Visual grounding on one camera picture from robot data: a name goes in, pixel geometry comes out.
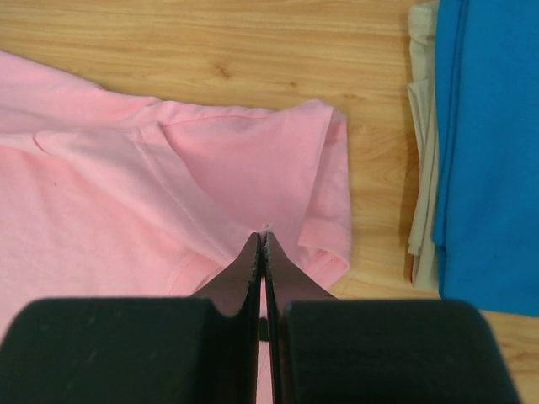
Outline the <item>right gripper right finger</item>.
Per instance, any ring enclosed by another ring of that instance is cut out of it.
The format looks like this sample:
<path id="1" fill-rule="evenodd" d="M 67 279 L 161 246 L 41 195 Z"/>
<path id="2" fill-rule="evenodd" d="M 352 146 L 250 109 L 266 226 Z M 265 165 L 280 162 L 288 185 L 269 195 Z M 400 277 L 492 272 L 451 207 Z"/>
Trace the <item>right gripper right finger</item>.
<path id="1" fill-rule="evenodd" d="M 277 403 L 517 403 L 481 313 L 458 300 L 339 300 L 264 242 Z"/>

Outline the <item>pink t shirt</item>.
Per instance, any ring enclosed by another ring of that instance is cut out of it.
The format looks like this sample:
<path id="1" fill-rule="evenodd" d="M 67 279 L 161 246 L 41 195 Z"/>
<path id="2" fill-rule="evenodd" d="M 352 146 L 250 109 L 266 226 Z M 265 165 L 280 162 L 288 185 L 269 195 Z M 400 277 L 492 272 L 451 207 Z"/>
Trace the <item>pink t shirt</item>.
<path id="1" fill-rule="evenodd" d="M 114 93 L 2 53 L 2 329 L 40 298 L 190 295 L 268 232 L 325 289 L 350 269 L 335 107 Z"/>

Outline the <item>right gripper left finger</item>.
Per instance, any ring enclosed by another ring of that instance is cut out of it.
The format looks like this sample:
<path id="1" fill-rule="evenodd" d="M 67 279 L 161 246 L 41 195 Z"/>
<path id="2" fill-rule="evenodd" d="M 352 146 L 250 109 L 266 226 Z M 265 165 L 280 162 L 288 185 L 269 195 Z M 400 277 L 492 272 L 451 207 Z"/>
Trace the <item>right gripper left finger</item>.
<path id="1" fill-rule="evenodd" d="M 261 238 L 188 297 L 29 303 L 1 344 L 4 403 L 253 403 Z"/>

